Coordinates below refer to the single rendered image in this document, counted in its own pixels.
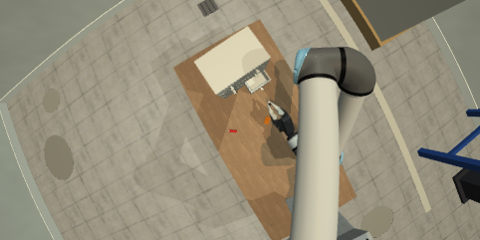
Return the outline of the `grey chest of drawers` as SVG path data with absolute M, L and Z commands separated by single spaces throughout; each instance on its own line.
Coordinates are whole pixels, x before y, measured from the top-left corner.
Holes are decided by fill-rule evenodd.
M 223 98 L 218 93 L 242 77 L 242 85 L 245 86 L 244 76 L 270 59 L 267 51 L 247 26 L 194 63 L 215 95 Z

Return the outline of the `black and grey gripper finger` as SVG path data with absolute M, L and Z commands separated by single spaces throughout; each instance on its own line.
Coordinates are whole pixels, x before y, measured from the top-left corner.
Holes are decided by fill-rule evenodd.
M 276 105 L 274 105 L 274 104 L 272 104 L 272 103 L 270 103 L 270 104 L 271 104 L 271 106 L 274 107 L 275 110 L 278 112 L 279 116 L 286 116 L 286 115 L 288 114 L 285 110 L 281 109 L 280 107 L 278 107 L 278 106 L 276 106 Z
M 269 110 L 269 114 L 270 114 L 270 118 L 271 118 L 271 121 L 272 123 L 277 126 L 277 116 L 273 113 L 273 110 L 271 110 L 271 107 L 268 105 L 268 110 Z

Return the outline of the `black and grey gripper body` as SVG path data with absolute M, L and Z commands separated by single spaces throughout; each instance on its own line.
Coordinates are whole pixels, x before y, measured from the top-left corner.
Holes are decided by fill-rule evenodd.
M 280 120 L 277 120 L 277 126 L 279 127 L 279 130 L 282 129 L 282 131 L 284 130 L 283 126 L 282 126 L 282 123 Z M 281 132 L 282 132 L 281 131 Z M 293 135 L 292 135 L 293 134 Z M 288 137 L 287 138 L 287 141 L 289 141 L 292 137 L 294 137 L 296 134 L 298 134 L 298 132 L 291 132 L 290 134 L 286 134 L 286 136 Z M 292 135 L 292 136 L 291 136 Z

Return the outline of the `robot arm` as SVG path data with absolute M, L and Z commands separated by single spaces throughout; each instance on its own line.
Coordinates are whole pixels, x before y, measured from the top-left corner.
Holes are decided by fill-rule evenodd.
M 375 82 L 371 62 L 356 49 L 307 48 L 297 52 L 298 140 L 295 135 L 287 142 L 297 159 L 287 240 L 337 240 L 342 151 Z M 341 90 L 339 100 L 337 87 Z

